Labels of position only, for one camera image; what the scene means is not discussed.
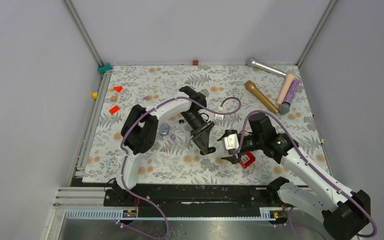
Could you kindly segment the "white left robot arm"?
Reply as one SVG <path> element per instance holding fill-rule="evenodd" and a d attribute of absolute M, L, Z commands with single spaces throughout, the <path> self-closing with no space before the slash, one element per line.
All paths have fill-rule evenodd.
<path fill-rule="evenodd" d="M 209 146 L 214 123 L 205 120 L 199 112 L 206 107 L 206 96 L 189 86 L 181 87 L 175 97 L 158 105 L 143 107 L 137 104 L 132 107 L 120 132 L 120 147 L 125 151 L 121 172 L 112 184 L 115 197 L 122 205 L 128 206 L 134 202 L 135 192 L 132 188 L 138 183 L 142 155 L 153 147 L 160 126 L 167 118 L 177 113 L 182 115 L 191 127 L 191 141 L 201 155 L 216 151 L 215 147 Z"/>

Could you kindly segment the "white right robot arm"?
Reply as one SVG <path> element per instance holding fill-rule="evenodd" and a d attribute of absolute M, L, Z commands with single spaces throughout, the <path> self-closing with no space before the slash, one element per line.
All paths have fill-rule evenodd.
<path fill-rule="evenodd" d="M 360 231 L 371 224 L 371 199 L 363 190 L 353 191 L 326 171 L 321 169 L 304 150 L 298 146 L 288 131 L 278 133 L 272 120 L 282 123 L 271 113 L 263 110 L 250 112 L 244 124 L 250 125 L 251 133 L 245 130 L 226 130 L 219 138 L 229 156 L 226 160 L 236 164 L 247 152 L 261 150 L 265 156 L 289 169 L 310 190 L 302 190 L 284 177 L 278 177 L 267 186 L 267 201 L 273 206 L 282 203 L 297 207 L 322 222 L 324 229 L 335 240 L 350 240 L 362 237 Z"/>

